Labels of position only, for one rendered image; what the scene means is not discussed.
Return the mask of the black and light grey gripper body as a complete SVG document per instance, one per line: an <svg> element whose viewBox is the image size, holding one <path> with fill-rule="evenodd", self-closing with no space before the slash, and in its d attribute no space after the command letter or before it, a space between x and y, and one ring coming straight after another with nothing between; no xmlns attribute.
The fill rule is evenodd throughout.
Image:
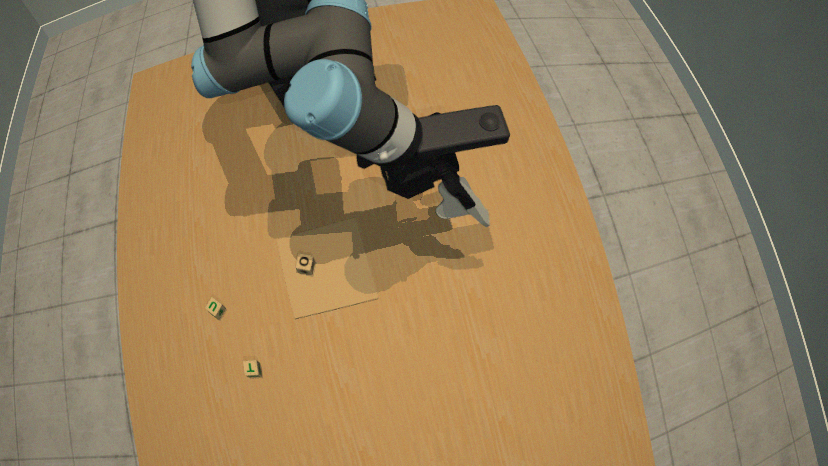
<svg viewBox="0 0 828 466"><path fill-rule="evenodd" d="M434 188L433 182L443 178L441 173L448 171L448 168L454 173L459 172L455 153L417 159L415 152L421 143L422 125L418 117L415 114L413 116L416 123L414 138L400 157L386 163L374 163L356 156L358 167L365 169L373 164L380 166L387 190L407 199Z"/></svg>

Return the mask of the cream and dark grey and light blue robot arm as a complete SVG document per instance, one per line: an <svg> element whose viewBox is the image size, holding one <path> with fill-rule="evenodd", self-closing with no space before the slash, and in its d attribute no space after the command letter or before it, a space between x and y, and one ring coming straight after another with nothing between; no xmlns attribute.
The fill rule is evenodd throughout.
<svg viewBox="0 0 828 466"><path fill-rule="evenodd" d="M191 68L201 96L235 94L293 76L285 112L311 136L375 163L393 161L409 148L413 113L375 85L365 0L193 3L204 45ZM498 105L419 120L417 159L506 144L510 137Z"/></svg>

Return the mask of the tan square mat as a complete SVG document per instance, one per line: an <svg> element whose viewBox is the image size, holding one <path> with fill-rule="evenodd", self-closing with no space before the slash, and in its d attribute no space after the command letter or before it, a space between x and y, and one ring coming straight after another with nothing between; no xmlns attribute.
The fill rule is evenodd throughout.
<svg viewBox="0 0 828 466"><path fill-rule="evenodd" d="M294 319L379 299L356 218L276 240ZM313 275L298 253L314 256Z"/></svg>

